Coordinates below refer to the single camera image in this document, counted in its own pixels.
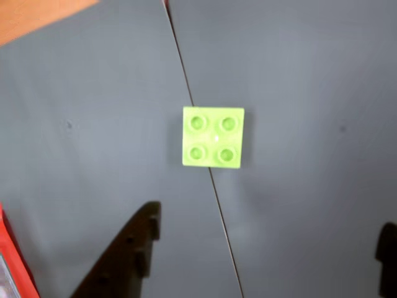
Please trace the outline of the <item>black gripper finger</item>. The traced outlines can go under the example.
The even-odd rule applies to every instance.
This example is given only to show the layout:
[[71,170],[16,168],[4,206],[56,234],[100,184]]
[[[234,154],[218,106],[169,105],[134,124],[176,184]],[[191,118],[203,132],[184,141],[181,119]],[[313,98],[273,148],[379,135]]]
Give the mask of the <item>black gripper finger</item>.
[[386,223],[378,237],[375,259],[381,263],[379,295],[396,297],[396,224]]
[[151,268],[153,243],[160,239],[161,203],[151,201],[129,219],[72,297],[140,297]]

